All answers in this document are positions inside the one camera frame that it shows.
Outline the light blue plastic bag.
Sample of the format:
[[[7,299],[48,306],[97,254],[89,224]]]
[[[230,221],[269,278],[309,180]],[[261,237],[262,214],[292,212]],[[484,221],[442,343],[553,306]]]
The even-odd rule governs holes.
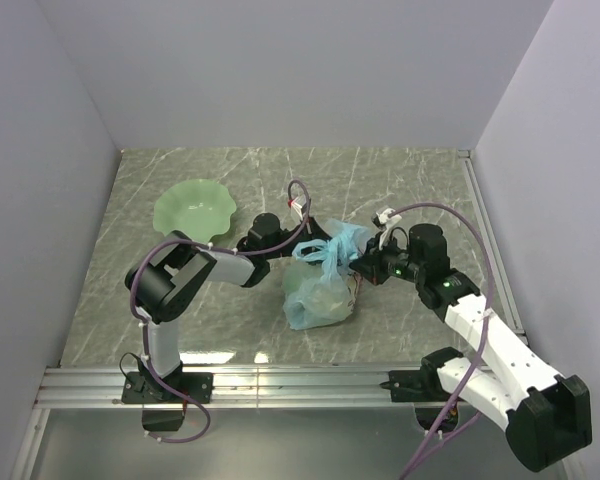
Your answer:
[[[371,231],[335,219],[326,227],[330,238],[299,243],[283,275],[283,311],[295,331],[340,323],[354,311],[361,277],[349,264],[361,256]]]

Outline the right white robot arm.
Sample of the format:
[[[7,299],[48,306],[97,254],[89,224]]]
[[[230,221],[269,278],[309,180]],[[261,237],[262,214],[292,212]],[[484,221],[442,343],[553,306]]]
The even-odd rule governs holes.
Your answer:
[[[414,284],[426,308],[458,333],[489,367],[472,367],[445,347],[421,361],[420,390],[432,399],[452,393],[498,425],[517,460],[540,472],[592,442],[590,391],[533,353],[487,307],[475,283],[451,265],[442,229],[410,228],[406,247],[379,233],[350,268],[373,285],[391,277]]]

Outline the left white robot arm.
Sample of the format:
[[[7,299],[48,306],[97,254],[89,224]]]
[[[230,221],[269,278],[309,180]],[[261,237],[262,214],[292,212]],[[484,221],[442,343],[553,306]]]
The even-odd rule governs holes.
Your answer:
[[[125,276],[143,329],[143,353],[137,360],[142,382],[131,387],[144,388],[158,402],[169,402],[185,391],[177,319],[205,282],[251,288],[269,274],[271,260],[289,257],[300,243],[330,238],[313,217],[288,230],[272,213],[253,220],[235,251],[196,244],[179,230],[171,232],[164,248]]]

